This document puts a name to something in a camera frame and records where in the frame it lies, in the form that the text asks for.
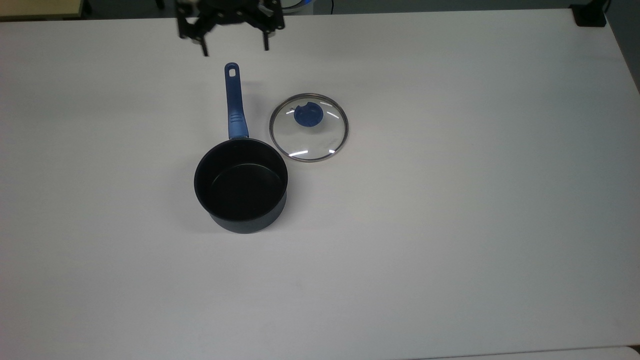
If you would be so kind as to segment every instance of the black saucepan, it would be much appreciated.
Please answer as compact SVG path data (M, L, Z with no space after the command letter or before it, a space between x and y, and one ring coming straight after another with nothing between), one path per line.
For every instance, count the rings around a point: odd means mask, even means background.
M287 167L278 151L249 138L236 63L225 66L225 81L229 140L200 160L194 187L201 205L220 226L253 233L282 212L287 201Z

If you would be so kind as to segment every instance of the white table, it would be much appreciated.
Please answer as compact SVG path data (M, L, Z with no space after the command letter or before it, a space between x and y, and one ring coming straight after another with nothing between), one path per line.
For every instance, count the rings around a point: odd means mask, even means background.
M4 359L408 359L640 343L640 96L569 10L0 24ZM262 232L193 172L240 64L351 124Z

